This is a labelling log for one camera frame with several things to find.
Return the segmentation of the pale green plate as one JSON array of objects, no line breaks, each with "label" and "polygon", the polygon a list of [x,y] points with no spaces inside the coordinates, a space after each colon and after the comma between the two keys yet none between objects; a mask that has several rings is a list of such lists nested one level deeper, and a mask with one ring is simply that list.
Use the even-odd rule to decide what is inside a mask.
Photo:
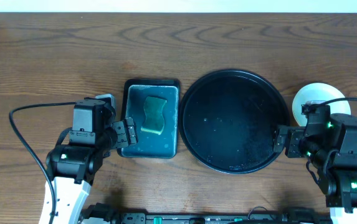
[{"label": "pale green plate", "polygon": [[334,100],[344,98],[344,94],[337,88],[326,83],[311,83],[302,87],[292,102],[292,113],[299,126],[307,125],[307,118],[302,114],[302,105],[308,100]]}]

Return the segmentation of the green yellow scrub sponge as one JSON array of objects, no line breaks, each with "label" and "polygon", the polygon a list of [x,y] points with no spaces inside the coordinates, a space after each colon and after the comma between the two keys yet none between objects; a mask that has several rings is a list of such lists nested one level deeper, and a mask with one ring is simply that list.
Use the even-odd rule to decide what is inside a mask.
[{"label": "green yellow scrub sponge", "polygon": [[167,100],[148,96],[143,104],[145,121],[141,126],[141,131],[161,135],[164,131],[165,120],[163,116],[164,106]]}]

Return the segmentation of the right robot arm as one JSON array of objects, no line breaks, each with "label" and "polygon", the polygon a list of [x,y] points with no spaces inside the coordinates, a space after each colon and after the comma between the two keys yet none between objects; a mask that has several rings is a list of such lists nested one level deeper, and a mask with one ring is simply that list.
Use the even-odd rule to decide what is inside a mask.
[{"label": "right robot arm", "polygon": [[305,126],[278,126],[274,150],[307,159],[311,176],[325,195],[333,222],[357,215],[357,117],[332,113],[329,105],[302,105]]}]

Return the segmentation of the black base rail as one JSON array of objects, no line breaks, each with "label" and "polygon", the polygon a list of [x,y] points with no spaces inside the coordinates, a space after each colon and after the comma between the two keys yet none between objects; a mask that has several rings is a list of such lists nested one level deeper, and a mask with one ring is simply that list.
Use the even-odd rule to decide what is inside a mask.
[{"label": "black base rail", "polygon": [[79,216],[79,224],[332,224],[329,215],[310,208],[290,207],[282,212],[255,207],[246,214],[167,214],[146,212],[120,212],[102,203],[91,205]]}]

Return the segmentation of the black rectangular water tray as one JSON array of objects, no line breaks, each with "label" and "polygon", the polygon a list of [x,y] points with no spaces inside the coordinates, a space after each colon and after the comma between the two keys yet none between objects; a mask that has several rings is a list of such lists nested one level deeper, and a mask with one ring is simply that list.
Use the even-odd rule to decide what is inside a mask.
[{"label": "black rectangular water tray", "polygon": [[[131,117],[136,124],[138,143],[118,150],[122,157],[170,159],[176,155],[180,86],[177,80],[131,79],[124,86],[121,119]],[[141,131],[145,121],[143,104],[148,96],[167,100],[161,135]]]}]

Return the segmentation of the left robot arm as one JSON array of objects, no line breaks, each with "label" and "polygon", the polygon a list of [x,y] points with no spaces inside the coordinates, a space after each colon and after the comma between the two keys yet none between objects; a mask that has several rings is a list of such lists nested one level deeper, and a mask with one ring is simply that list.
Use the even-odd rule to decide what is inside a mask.
[{"label": "left robot arm", "polygon": [[90,193],[95,173],[112,150],[138,142],[132,118],[115,121],[115,98],[98,95],[75,102],[72,127],[63,130],[46,158],[46,173],[50,183],[45,197],[40,223],[92,223],[112,221],[87,211],[81,214]]}]

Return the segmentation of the round black serving tray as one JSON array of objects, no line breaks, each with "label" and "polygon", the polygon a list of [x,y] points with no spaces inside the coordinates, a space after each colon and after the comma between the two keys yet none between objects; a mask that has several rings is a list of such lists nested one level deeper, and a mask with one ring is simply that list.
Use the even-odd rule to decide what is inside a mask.
[{"label": "round black serving tray", "polygon": [[179,106],[178,127],[191,154],[226,174],[267,167],[278,126],[288,126],[287,104],[267,79],[236,69],[217,70],[195,81]]}]

